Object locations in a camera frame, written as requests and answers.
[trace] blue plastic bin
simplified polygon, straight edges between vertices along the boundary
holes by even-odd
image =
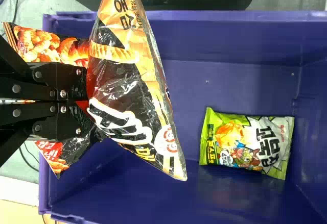
[[[45,15],[43,26],[87,37],[94,17]],[[326,222],[327,13],[162,11],[148,12],[148,18],[188,181],[174,180],[105,140],[60,180],[40,159],[39,212],[72,223]],[[199,166],[207,106],[295,116],[287,179]]]

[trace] cartoon character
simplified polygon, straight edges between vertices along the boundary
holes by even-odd
[[[231,151],[230,155],[239,167],[261,171],[263,168],[259,166],[260,159],[256,155],[258,152],[260,149],[252,150],[237,141],[237,147]]]
[[[218,146],[227,150],[231,150],[235,147],[235,141],[241,141],[243,143],[243,127],[231,120],[227,124],[220,126],[216,130],[216,141]]]

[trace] screw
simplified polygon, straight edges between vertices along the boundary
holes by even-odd
[[[62,91],[60,92],[60,96],[61,96],[62,98],[66,97],[66,91],[65,91],[65,90],[62,90]]]
[[[61,106],[60,112],[65,113],[66,111],[67,111],[67,107],[66,106]]]
[[[21,115],[21,110],[20,109],[15,109],[13,112],[12,112],[12,115],[17,118]]]
[[[40,131],[40,130],[41,130],[41,126],[40,126],[40,125],[36,125],[36,126],[34,127],[34,130],[35,130],[35,131]]]
[[[35,77],[36,77],[37,79],[42,78],[42,73],[41,73],[40,71],[35,72]]]
[[[12,91],[13,91],[14,93],[20,93],[20,90],[21,90],[21,87],[20,87],[19,85],[14,85],[14,86],[12,87]]]

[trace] crinkled snack bag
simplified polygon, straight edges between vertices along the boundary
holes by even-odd
[[[285,180],[293,128],[290,116],[224,114],[207,108],[200,165],[245,168]]]
[[[90,37],[88,112],[121,147],[187,180],[166,78],[141,0],[102,0]]]
[[[8,42],[26,62],[62,62],[88,66],[89,42],[4,22]]]
[[[61,62],[86,68],[88,66],[89,42],[86,39],[69,38],[41,30],[23,28],[9,22],[4,22],[3,25],[10,46],[26,62]],[[96,136],[95,129],[92,129],[85,137],[69,138],[62,142],[35,138],[29,138],[29,142],[37,146],[51,170],[57,178],[60,178],[62,173],[78,161],[94,143],[99,142],[99,138]]]

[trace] plastic packaging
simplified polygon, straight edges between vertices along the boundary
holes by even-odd
[[[61,62],[88,66],[89,42],[4,22],[9,44],[26,62]]]
[[[293,127],[294,117],[224,114],[207,108],[200,165],[245,168],[285,180]]]
[[[86,39],[23,28],[9,22],[4,22],[3,25],[9,44],[26,62],[61,62],[74,66],[88,66],[89,42]],[[65,170],[78,161],[94,143],[99,142],[95,128],[90,131],[93,125],[83,119],[88,104],[85,105],[82,102],[77,104],[81,109],[78,109],[76,114],[79,116],[76,119],[83,124],[83,127],[87,127],[87,135],[62,142],[30,141],[37,146],[57,178],[60,178]]]
[[[107,137],[186,181],[165,74],[141,0],[102,0],[90,37],[89,114]]]

